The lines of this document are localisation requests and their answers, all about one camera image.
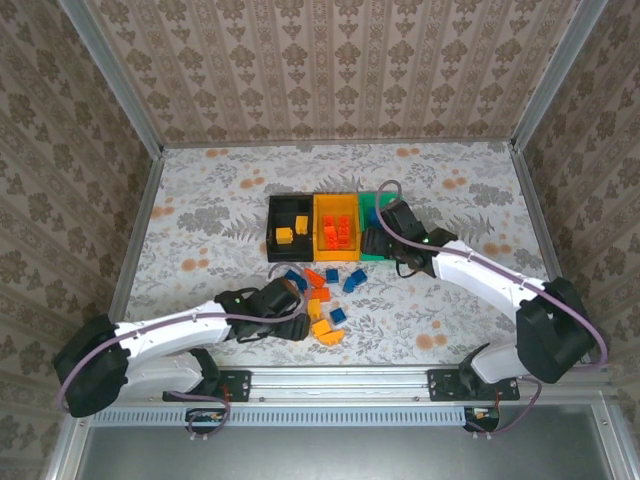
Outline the green plastic bin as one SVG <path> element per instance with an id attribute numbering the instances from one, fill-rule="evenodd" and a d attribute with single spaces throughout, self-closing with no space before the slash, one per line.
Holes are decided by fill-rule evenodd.
<path id="1" fill-rule="evenodd" d="M 365 231 L 370 227 L 380 228 L 376 226 L 371 226 L 369 223 L 369 210 L 375 209 L 375 199 L 376 193 L 373 191 L 361 192 L 358 194 L 359 198 L 359 221 L 361 227 L 361 252 L 360 252 L 360 260 L 361 261 L 385 261 L 386 258 L 383 255 L 372 254 L 364 247 L 365 241 Z"/>

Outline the orange plastic bin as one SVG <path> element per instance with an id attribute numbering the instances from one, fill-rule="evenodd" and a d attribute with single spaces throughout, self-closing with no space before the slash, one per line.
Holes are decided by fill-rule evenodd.
<path id="1" fill-rule="evenodd" d="M 313 251 L 316 262 L 357 262 L 360 259 L 361 227 L 359 221 L 359 198 L 355 193 L 315 194 L 313 200 Z M 351 250 L 328 250 L 326 248 L 323 221 L 324 215 L 335 217 L 336 231 L 338 218 L 348 215 L 351 223 Z"/>

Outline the black plastic bin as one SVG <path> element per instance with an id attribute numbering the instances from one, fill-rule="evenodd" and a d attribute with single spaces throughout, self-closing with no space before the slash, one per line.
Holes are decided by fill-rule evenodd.
<path id="1" fill-rule="evenodd" d="M 309 217 L 307 235 L 297 235 L 295 218 L 298 215 Z M 272 195 L 269 197 L 266 251 L 268 261 L 275 262 L 311 262 L 313 253 L 313 197 L 310 194 Z M 294 232 L 294 240 L 290 245 L 278 245 L 275 229 L 290 227 Z"/>

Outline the grey metal panel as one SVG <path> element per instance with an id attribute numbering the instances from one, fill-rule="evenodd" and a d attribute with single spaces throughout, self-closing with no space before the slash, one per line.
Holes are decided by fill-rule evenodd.
<path id="1" fill-rule="evenodd" d="M 455 426 L 178 426 L 68 420 L 45 480 L 640 480 L 621 411 L 537 406 L 511 430 Z"/>

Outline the long aluminium base rail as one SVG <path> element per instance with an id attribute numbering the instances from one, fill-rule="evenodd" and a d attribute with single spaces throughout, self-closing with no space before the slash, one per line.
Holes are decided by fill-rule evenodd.
<path id="1" fill-rule="evenodd" d="M 178 393 L 185 394 L 196 386 L 195 374 L 211 377 L 222 370 L 249 370 L 251 391 L 247 402 L 319 402 L 319 401 L 391 401 L 413 399 L 433 401 L 429 396 L 427 372 L 434 369 L 457 369 L 447 365 L 375 366 L 375 367 L 240 367 L 219 368 L 207 373 L 203 367 L 187 359 L 160 359 L 131 375 L 114 401 L 126 403 L 161 402 L 167 394 L 176 402 Z M 517 379 L 520 399 L 534 388 Z"/>

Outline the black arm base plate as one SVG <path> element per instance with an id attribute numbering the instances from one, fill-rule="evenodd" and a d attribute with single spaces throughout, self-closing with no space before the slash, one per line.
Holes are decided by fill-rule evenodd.
<path id="1" fill-rule="evenodd" d="M 434 369 L 427 372 L 433 401 L 516 401 L 520 391 L 515 378 L 485 383 L 473 371 Z"/>
<path id="2" fill-rule="evenodd" d="M 249 370 L 222 370 L 203 378 L 186 395 L 218 397 L 227 402 L 247 402 L 251 391 L 252 373 Z"/>

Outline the thin aluminium back rail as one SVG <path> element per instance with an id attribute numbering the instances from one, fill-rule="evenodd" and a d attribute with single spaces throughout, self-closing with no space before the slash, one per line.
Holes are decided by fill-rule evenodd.
<path id="1" fill-rule="evenodd" d="M 512 144 L 509 138 L 394 138 L 394 139 L 312 139 L 312 140 L 268 140 L 268 141 L 226 141 L 200 143 L 166 143 L 163 150 L 191 148 L 243 148 L 243 147 L 285 147 L 285 146 L 323 146 L 323 145 L 359 145 L 359 144 L 431 144 L 431 143 L 506 143 Z"/>

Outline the aluminium side rail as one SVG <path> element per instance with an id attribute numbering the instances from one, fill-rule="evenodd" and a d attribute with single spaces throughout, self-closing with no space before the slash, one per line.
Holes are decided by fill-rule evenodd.
<path id="1" fill-rule="evenodd" d="M 511 143 L 508 143 L 507 146 L 509 147 L 516 176 L 524 196 L 524 201 L 529 212 L 531 224 L 536 235 L 546 272 L 551 280 L 557 277 L 562 277 L 562 268 L 558 261 L 525 157 L 523 153 L 516 149 Z"/>
<path id="2" fill-rule="evenodd" d="M 151 219 L 154 201 L 159 189 L 164 167 L 164 159 L 158 157 L 151 163 L 149 177 L 139 205 L 138 213 L 131 232 L 124 262 L 114 290 L 109 309 L 109 319 L 115 323 L 125 318 L 136 271 L 144 245 L 145 235 Z"/>

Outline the aluminium frame post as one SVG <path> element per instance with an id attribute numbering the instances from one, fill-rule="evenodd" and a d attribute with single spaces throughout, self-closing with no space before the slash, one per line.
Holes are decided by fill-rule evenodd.
<path id="1" fill-rule="evenodd" d="M 535 133 L 607 3 L 608 0 L 579 2 L 511 135 L 511 144 L 516 152 L 522 152 Z"/>
<path id="2" fill-rule="evenodd" d="M 87 0 L 59 0 L 151 159 L 161 158 L 163 142 L 152 125 L 125 71 Z"/>

